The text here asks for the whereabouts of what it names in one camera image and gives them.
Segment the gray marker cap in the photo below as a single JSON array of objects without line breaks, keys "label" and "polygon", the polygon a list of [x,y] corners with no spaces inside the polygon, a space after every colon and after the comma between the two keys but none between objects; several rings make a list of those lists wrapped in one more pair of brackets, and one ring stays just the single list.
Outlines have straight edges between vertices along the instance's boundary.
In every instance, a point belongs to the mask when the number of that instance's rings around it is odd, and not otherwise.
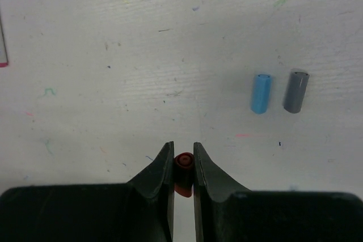
[{"label": "gray marker cap", "polygon": [[302,101],[306,91],[310,75],[305,72],[291,72],[286,88],[284,108],[290,113],[298,113],[301,110]]}]

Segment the blue cylinder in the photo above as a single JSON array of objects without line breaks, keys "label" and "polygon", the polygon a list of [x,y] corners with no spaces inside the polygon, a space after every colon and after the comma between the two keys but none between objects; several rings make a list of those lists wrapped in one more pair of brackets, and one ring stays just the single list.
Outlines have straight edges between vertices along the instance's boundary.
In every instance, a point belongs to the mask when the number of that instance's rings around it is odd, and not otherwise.
[{"label": "blue cylinder", "polygon": [[254,113],[261,114],[267,111],[270,89],[271,76],[267,74],[256,75],[251,103],[251,110]]}]

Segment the pen cap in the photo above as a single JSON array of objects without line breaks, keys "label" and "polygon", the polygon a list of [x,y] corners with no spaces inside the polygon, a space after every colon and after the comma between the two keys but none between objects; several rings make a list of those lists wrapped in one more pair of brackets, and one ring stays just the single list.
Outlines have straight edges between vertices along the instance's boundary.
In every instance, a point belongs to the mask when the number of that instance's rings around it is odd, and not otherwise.
[{"label": "pen cap", "polygon": [[255,76],[254,90],[252,94],[251,110],[261,114],[267,111],[270,97],[271,76],[260,74]]},{"label": "pen cap", "polygon": [[290,113],[298,113],[301,110],[302,101],[306,91],[310,75],[305,72],[291,72],[286,88],[284,108]]}]

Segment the stained white surface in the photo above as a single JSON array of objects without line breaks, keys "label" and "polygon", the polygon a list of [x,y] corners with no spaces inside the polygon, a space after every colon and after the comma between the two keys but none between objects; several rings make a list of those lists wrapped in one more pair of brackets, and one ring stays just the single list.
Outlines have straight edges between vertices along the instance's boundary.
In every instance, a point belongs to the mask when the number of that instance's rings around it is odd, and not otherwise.
[{"label": "stained white surface", "polygon": [[[0,191],[124,182],[165,142],[178,154],[199,141],[248,188],[363,197],[363,0],[0,0],[0,9],[10,62],[0,69]],[[281,106],[293,68],[311,74],[299,114]],[[274,80],[257,116],[259,72]],[[195,240],[191,200],[176,197],[175,225],[175,241]]]}]

